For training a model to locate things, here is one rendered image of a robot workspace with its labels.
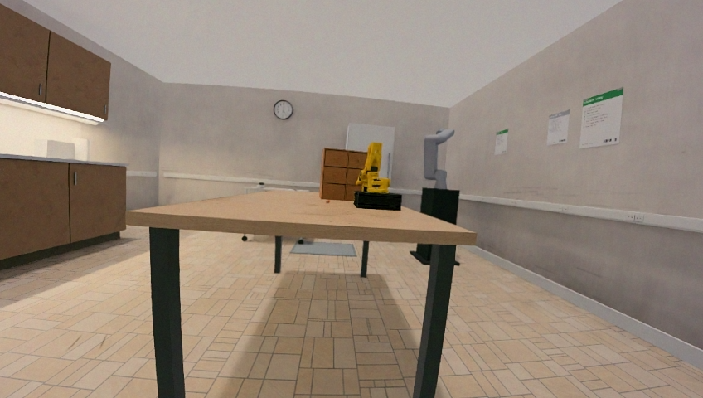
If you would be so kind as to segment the brown wooden drawer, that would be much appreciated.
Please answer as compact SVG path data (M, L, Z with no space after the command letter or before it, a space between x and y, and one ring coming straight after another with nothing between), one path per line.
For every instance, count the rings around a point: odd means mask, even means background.
M344 200L344 195L345 195L345 185L323 183L322 198L343 199Z
M347 166L347 152L326 150L324 164L346 167Z
M347 185L346 200L354 200L354 191L361 192L362 186Z
M350 153L349 152L348 167L365 168L367 155L368 154L366 154L366 153Z
M324 167L323 181L346 183L346 172L346 168Z
M361 170L359 169L347 169L347 183L353 183L356 184L356 181L358 180L358 176L360 175Z

